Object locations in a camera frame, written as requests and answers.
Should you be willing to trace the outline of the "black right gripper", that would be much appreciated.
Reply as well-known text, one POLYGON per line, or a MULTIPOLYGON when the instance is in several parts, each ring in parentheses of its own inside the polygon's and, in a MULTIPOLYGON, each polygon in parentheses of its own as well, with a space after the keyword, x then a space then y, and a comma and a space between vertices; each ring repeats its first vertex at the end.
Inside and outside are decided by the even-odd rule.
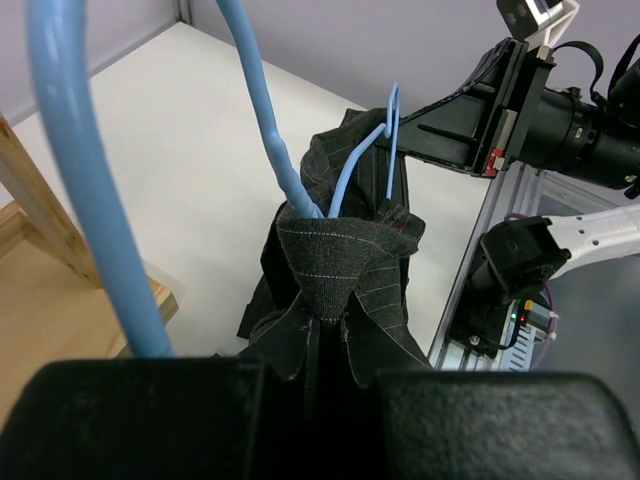
POLYGON ((520 154, 549 74, 549 47, 506 38, 486 52, 465 92, 403 117, 397 151, 474 176, 495 176, 520 154))

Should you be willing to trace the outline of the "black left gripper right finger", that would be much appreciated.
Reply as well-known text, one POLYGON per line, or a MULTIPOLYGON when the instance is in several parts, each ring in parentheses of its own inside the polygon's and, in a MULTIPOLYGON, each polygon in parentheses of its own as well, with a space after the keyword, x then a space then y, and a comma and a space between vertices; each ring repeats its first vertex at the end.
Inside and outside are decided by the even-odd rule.
POLYGON ((617 397, 573 373, 393 368, 400 350, 347 305, 352 390, 341 435, 346 479, 635 479, 639 443, 617 397))

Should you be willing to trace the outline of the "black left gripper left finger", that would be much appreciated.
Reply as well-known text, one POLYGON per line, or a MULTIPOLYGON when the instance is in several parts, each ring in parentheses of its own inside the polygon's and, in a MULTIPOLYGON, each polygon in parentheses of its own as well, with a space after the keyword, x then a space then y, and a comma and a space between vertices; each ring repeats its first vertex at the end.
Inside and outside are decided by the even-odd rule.
POLYGON ((241 357, 69 360, 25 385, 5 479, 305 479, 302 401, 241 357))

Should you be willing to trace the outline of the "black pinstriped shirt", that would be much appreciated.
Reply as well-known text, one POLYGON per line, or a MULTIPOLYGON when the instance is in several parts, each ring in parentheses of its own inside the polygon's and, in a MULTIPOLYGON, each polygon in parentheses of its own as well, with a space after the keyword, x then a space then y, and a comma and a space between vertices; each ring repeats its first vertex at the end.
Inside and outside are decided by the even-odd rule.
POLYGON ((385 140, 357 161, 336 219, 302 219, 288 203, 265 241, 262 276, 237 335, 255 341, 302 295, 322 319, 338 323, 354 298, 364 313, 419 361, 426 357, 408 329, 409 258, 426 223, 409 208, 405 156, 385 140))

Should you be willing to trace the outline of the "blue wire hanger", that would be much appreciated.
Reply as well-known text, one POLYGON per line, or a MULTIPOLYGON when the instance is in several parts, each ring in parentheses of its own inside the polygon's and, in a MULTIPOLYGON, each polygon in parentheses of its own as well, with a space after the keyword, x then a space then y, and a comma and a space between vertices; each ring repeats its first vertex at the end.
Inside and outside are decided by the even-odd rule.
MULTIPOLYGON (((235 42, 262 143, 295 212, 322 219, 295 173, 282 139, 251 24, 239 1, 218 4, 235 42)), ((85 4, 30 1, 27 34, 32 83, 48 141, 103 286, 132 354, 170 358, 159 313, 97 127, 86 76, 85 4)))

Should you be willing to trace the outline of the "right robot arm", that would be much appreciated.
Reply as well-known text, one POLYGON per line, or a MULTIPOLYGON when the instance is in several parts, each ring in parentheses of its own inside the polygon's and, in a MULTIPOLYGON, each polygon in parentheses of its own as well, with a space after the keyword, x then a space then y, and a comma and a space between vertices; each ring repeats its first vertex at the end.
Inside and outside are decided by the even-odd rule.
MULTIPOLYGON (((506 38, 487 51, 454 93, 401 118, 381 145, 427 163, 493 179, 520 161, 584 182, 639 195, 639 42, 633 40, 608 91, 553 90, 554 68, 525 41, 506 38)), ((554 240, 550 221, 499 226, 484 236, 486 259, 471 274, 462 301, 480 309, 536 290, 574 255, 554 240)))

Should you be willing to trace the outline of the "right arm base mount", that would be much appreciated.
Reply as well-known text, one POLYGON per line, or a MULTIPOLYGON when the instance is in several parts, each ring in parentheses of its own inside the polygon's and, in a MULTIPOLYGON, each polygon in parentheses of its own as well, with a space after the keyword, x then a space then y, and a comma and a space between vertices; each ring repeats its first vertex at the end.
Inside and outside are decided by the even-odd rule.
MULTIPOLYGON (((540 297, 544 298, 541 294, 534 294, 527 300, 513 300, 504 306, 491 307, 475 303, 473 295, 464 292, 455 308, 446 338, 494 360, 499 350, 509 349, 515 344, 520 327, 526 323, 532 301, 540 297)), ((551 303, 545 300, 550 312, 551 303)))

